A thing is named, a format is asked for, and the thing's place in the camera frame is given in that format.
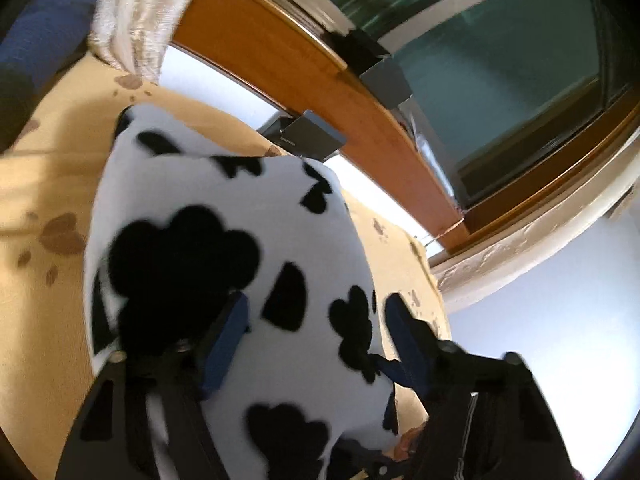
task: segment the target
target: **black spot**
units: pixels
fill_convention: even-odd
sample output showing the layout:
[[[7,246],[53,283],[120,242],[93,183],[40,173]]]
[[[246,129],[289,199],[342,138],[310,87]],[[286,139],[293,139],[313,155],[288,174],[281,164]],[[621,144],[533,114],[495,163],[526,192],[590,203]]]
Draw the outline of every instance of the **black spot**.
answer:
[[[85,442],[105,442],[113,436],[113,382],[104,381],[80,429]]]
[[[172,143],[162,132],[155,130],[145,130],[136,136],[138,144],[148,149],[154,155],[173,155],[182,153],[174,143]]]
[[[107,321],[107,314],[104,311],[102,285],[100,284],[98,272],[95,273],[94,291],[91,302],[91,336],[94,342],[94,355],[103,348],[107,348],[115,339],[111,333],[109,321]]]
[[[210,159],[220,166],[227,178],[234,178],[238,174],[238,170],[246,170],[253,176],[262,174],[262,158],[260,156],[214,155]]]
[[[353,453],[340,447],[338,441],[331,450],[329,465],[326,468],[326,480],[347,480],[356,476],[361,469],[355,465]]]
[[[329,441],[329,428],[321,420],[305,421],[291,404],[269,408],[254,404],[245,415],[251,440],[269,463],[269,480],[316,480],[320,456]]]
[[[305,319],[305,310],[305,275],[295,264],[286,262],[264,303],[262,317],[283,330],[296,332]]]
[[[331,194],[334,190],[331,189],[328,180],[318,173],[311,165],[303,162],[302,167],[305,170],[305,173],[311,178],[316,179],[318,183],[313,184],[309,192],[302,197],[300,205],[312,213],[317,215],[322,214],[326,211],[326,199],[324,196],[326,194]]]
[[[120,115],[118,116],[118,121],[116,122],[116,129],[113,133],[113,140],[115,140],[131,124],[131,121],[132,121],[132,117],[130,114],[131,108],[132,108],[131,106],[127,106],[123,111],[120,112]]]
[[[342,337],[338,349],[342,362],[352,370],[360,370],[364,380],[373,384],[377,371],[368,353],[371,346],[372,325],[364,290],[353,285],[349,291],[348,301],[335,300],[329,308],[329,321]]]
[[[202,336],[233,290],[255,277],[260,249],[244,231],[225,231],[208,208],[180,209],[165,228],[126,226],[109,254],[114,290],[126,298],[118,316],[128,354],[161,354]]]
[[[396,412],[396,385],[393,384],[391,395],[386,404],[385,417],[382,419],[382,429],[398,434],[398,412]]]

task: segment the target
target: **brown paw print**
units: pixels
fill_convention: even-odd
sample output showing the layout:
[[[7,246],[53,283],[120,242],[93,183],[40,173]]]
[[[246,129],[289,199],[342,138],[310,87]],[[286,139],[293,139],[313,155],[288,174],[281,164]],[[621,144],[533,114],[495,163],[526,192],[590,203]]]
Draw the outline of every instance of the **brown paw print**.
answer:
[[[377,218],[373,219],[373,228],[376,230],[376,232],[380,235],[380,240],[381,241],[387,241],[389,238],[389,235],[386,234],[386,228],[380,223],[378,222]]]
[[[37,221],[38,215],[34,212],[26,213],[27,220]],[[75,213],[64,213],[49,220],[38,235],[40,245],[50,253],[58,256],[72,256],[84,251],[84,238],[76,232],[78,218]],[[26,267],[31,261],[31,250],[25,249],[18,256],[16,266],[18,269]],[[58,267],[52,265],[45,275],[47,286],[53,285],[58,278]]]
[[[409,247],[411,247],[411,252],[414,256],[420,260],[420,251],[418,250],[418,247],[415,246],[415,243],[409,242]]]
[[[49,220],[38,241],[49,252],[71,256],[84,251],[84,238],[76,232],[78,219],[74,213],[64,213]]]
[[[267,152],[263,156],[280,156],[282,152],[278,149],[277,146],[270,146]]]
[[[412,299],[412,304],[420,308],[420,300],[418,299],[418,295],[415,293],[414,289],[411,289],[411,299]]]
[[[127,90],[137,90],[142,86],[142,78],[135,74],[121,75],[113,80]]]

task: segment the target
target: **wooden window frame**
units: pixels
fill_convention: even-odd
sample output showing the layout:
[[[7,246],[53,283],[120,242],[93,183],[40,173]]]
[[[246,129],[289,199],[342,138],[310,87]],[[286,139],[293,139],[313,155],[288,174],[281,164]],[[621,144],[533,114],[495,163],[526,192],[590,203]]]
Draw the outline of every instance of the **wooden window frame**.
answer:
[[[311,109],[321,115],[348,138],[343,155],[449,254],[518,221],[640,125],[640,87],[633,87],[560,148],[463,214],[393,115],[295,14],[275,0],[193,0],[174,43],[288,113]]]
[[[231,74],[293,115],[313,110],[347,137],[341,153],[443,247],[468,237],[402,126],[346,63],[273,0],[193,0],[174,43]]]

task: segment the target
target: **paw print pattern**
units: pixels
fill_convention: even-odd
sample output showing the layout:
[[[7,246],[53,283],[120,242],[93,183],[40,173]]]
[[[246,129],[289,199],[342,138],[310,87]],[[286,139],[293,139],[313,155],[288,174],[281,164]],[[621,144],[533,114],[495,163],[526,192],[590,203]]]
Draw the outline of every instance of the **paw print pattern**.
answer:
[[[126,298],[118,314],[123,350],[158,355],[180,339],[200,337],[228,295],[253,281],[259,263],[254,237],[225,230],[205,206],[180,209],[164,228],[127,225],[108,254],[111,285]]]
[[[380,241],[388,243],[389,235],[386,234],[386,228],[378,221],[377,218],[373,219],[373,228],[380,235]]]
[[[260,156],[226,156],[211,157],[227,178],[235,178],[239,170],[245,170],[253,176],[262,174],[262,158]]]
[[[145,130],[136,135],[136,142],[154,155],[175,155],[182,153],[166,135],[157,130]]]
[[[326,211],[326,198],[324,196],[333,193],[334,190],[331,189],[329,181],[310,164],[303,162],[302,167],[308,176],[316,179],[318,182],[313,184],[309,192],[302,197],[300,205],[313,214],[322,214]]]
[[[351,370],[359,370],[364,380],[373,384],[377,370],[369,357],[372,325],[364,290],[353,285],[348,301],[335,300],[329,308],[329,321],[342,338],[338,355],[344,365]]]
[[[305,275],[296,264],[282,266],[262,308],[262,318],[288,332],[297,332],[305,319]]]
[[[135,74],[117,76],[113,80],[126,90],[137,90],[142,86],[142,78]]]
[[[307,422],[297,406],[254,404],[245,415],[251,440],[268,462],[269,480],[317,480],[329,427],[321,420]]]
[[[25,216],[29,222],[37,222],[39,219],[39,216],[32,211],[28,211]],[[84,238],[76,231],[77,223],[78,218],[76,218],[75,213],[67,212],[56,216],[44,225],[38,235],[38,242],[44,250],[56,256],[75,256],[82,254],[84,251]],[[25,268],[31,262],[32,257],[33,253],[31,249],[24,249],[18,256],[16,267],[18,269]],[[52,264],[45,274],[45,284],[47,286],[53,286],[58,279],[58,274],[58,266]]]

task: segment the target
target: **white wall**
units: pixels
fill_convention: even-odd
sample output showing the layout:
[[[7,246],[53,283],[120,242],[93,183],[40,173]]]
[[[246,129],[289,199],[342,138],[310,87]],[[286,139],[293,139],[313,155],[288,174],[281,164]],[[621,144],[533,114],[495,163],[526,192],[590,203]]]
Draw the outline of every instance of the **white wall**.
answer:
[[[162,61],[160,86],[218,108],[258,129],[278,110],[222,72],[169,46]],[[327,161],[349,193],[377,214],[399,225],[427,246],[428,256],[442,251],[439,243],[367,175],[340,155]]]
[[[629,212],[600,219],[558,254],[449,317],[453,339],[467,351],[522,354],[588,480],[640,409],[639,226]]]

